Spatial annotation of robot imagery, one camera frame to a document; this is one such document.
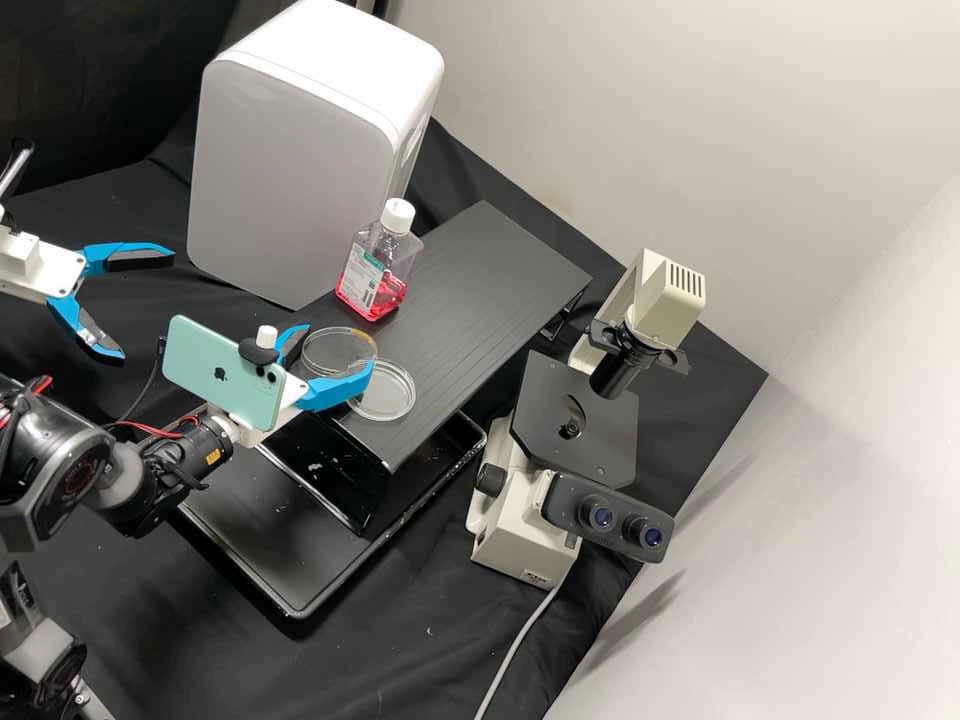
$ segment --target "microscope knob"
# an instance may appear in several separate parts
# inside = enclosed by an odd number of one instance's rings
[[[495,498],[499,497],[506,482],[506,470],[499,465],[484,463],[480,466],[480,471],[477,473],[475,487],[484,495]]]

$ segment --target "petri dish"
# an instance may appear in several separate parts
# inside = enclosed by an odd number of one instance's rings
[[[329,327],[307,336],[297,365],[305,379],[345,377],[377,357],[377,344],[362,330]]]
[[[377,358],[367,389],[347,404],[361,417],[386,422],[402,418],[416,401],[417,389],[410,373],[390,360]]]

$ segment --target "black cloth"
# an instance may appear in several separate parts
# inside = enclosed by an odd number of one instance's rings
[[[0,19],[0,156],[37,150],[21,190],[142,159],[197,92],[237,0],[29,0]]]
[[[287,316],[189,264],[182,253],[189,167],[158,157],[162,166],[148,160],[11,201],[21,224],[51,242],[139,240],[181,252],[173,269],[95,279],[81,290],[83,304],[127,351],[119,370],[81,354],[42,307],[0,297],[0,368],[21,378],[53,374],[53,396],[96,421],[115,416],[137,394],[171,314],[234,337]],[[189,153],[179,157],[188,165]],[[596,278],[588,301],[604,297],[622,271],[435,124],[410,196],[428,224],[489,200]],[[575,321],[582,326],[588,317]],[[531,347],[561,356],[577,335],[568,328],[556,343],[536,339]],[[687,347],[690,382],[652,383],[640,428],[641,473],[657,487],[638,491],[662,498],[671,512],[764,378],[702,326]],[[509,409],[522,366],[521,353],[467,412],[487,423]],[[185,393],[161,381],[138,416],[163,422],[189,407]],[[50,614],[89,645],[85,678],[124,720],[469,718],[543,598],[470,562],[472,537],[463,522],[474,470],[428,504],[311,621],[296,626],[271,614],[250,588],[232,582],[229,568],[205,560],[170,526],[132,541],[80,509],[25,567]],[[540,717],[637,569],[585,545],[516,656],[489,717]]]

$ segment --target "black tilted platform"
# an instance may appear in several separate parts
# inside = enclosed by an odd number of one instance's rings
[[[300,416],[182,508],[289,615],[313,612],[479,451],[483,433],[459,408],[590,281],[487,203],[423,241],[392,317],[366,323],[329,294],[297,318],[369,332],[413,376],[410,413]]]

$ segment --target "white bottle cap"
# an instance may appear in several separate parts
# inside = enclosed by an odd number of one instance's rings
[[[405,235],[410,232],[410,226],[413,225],[413,216],[417,211],[413,205],[403,198],[390,198],[387,204],[383,206],[383,213],[380,215],[380,224],[387,230],[397,235]]]
[[[261,325],[257,328],[257,347],[273,350],[277,344],[277,329],[273,325]]]

